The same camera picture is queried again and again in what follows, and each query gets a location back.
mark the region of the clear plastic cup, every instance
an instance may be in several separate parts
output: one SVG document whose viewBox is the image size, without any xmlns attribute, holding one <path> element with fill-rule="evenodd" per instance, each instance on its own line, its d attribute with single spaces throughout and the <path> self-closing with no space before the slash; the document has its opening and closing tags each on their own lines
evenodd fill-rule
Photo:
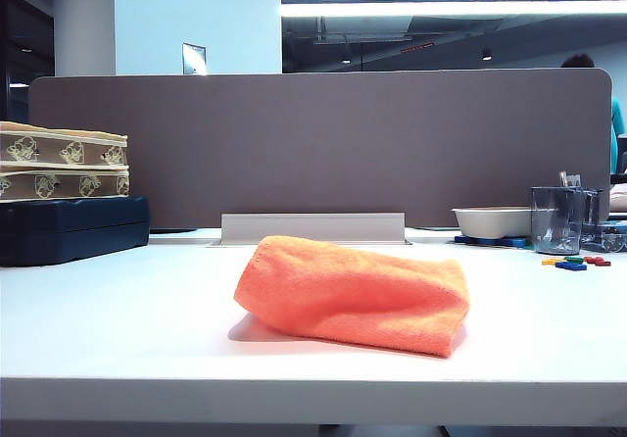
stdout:
<svg viewBox="0 0 627 437">
<path fill-rule="evenodd" d="M 601 223 L 598 233 L 601 247 L 609 253 L 618 253 L 627 248 L 627 232 L 624 225 L 613 222 Z"/>
<path fill-rule="evenodd" d="M 537 253 L 579 254 L 586 193 L 581 187 L 531 189 L 531 237 Z"/>
</svg>

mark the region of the stacked boxes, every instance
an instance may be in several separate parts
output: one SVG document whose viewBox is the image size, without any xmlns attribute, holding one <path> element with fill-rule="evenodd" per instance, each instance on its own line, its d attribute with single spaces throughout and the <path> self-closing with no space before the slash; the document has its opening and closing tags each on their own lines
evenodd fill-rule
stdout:
<svg viewBox="0 0 627 437">
<path fill-rule="evenodd" d="M 125 197 L 126 139 L 0 121 L 0 202 Z"/>
</svg>

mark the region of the green block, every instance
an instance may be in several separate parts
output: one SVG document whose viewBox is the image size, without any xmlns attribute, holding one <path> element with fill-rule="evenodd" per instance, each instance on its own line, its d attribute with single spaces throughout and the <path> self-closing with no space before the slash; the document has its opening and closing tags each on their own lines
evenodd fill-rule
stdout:
<svg viewBox="0 0 627 437">
<path fill-rule="evenodd" d="M 565 259 L 570 263 L 584 264 L 584 258 L 579 258 L 577 256 L 566 256 Z"/>
</svg>

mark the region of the glass cup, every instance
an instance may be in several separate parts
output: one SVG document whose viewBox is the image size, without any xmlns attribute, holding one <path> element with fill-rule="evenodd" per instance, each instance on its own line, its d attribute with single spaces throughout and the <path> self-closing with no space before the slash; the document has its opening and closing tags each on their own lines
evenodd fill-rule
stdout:
<svg viewBox="0 0 627 437">
<path fill-rule="evenodd" d="M 584 189 L 584 214 L 581 226 L 581 243 L 595 240 L 599 225 L 599 204 L 602 189 Z"/>
<path fill-rule="evenodd" d="M 601 247 L 609 253 L 618 253 L 627 249 L 627 230 L 625 224 L 608 221 L 600 223 L 599 236 Z"/>
<path fill-rule="evenodd" d="M 531 189 L 531 237 L 537 253 L 579 254 L 586 197 L 581 187 Z"/>
</svg>

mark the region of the teal shirt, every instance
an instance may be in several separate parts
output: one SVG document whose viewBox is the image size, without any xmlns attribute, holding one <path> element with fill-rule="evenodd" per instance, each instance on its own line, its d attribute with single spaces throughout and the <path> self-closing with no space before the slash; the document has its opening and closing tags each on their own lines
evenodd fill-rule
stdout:
<svg viewBox="0 0 627 437">
<path fill-rule="evenodd" d="M 616 135 L 625 133 L 625 122 L 623 121 L 618 101 L 614 97 L 611 98 L 611 129 L 611 151 L 609 152 L 609 163 L 611 173 L 614 174 L 616 173 L 616 165 L 618 163 L 618 139 L 616 138 Z"/>
</svg>

